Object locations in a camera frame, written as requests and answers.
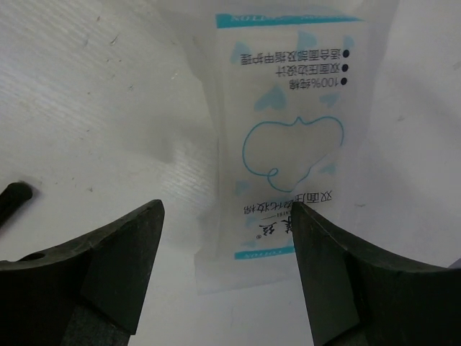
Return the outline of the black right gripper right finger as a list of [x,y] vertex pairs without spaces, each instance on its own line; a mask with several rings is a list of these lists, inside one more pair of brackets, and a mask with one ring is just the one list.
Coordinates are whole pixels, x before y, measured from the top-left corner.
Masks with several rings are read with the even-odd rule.
[[460,270],[412,260],[294,203],[292,237],[315,345],[458,345]]

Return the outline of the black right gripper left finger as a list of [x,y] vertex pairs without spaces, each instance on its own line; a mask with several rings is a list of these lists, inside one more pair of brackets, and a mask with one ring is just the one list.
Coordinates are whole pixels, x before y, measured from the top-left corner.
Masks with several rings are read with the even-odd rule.
[[127,345],[137,332],[165,210],[152,200],[106,226],[1,262],[3,345]]

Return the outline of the thin black makeup brush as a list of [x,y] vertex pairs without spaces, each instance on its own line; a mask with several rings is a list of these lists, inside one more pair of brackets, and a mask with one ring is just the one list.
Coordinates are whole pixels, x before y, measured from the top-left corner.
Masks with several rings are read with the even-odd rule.
[[7,185],[0,197],[0,225],[7,223],[33,197],[34,189],[26,182],[13,182]]

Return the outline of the cotton pad pack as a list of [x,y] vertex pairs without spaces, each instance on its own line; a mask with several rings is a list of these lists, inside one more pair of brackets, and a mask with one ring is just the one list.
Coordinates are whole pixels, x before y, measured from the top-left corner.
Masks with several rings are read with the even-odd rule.
[[396,1],[219,1],[209,97],[218,201],[195,257],[201,294],[285,279],[294,203],[345,221]]

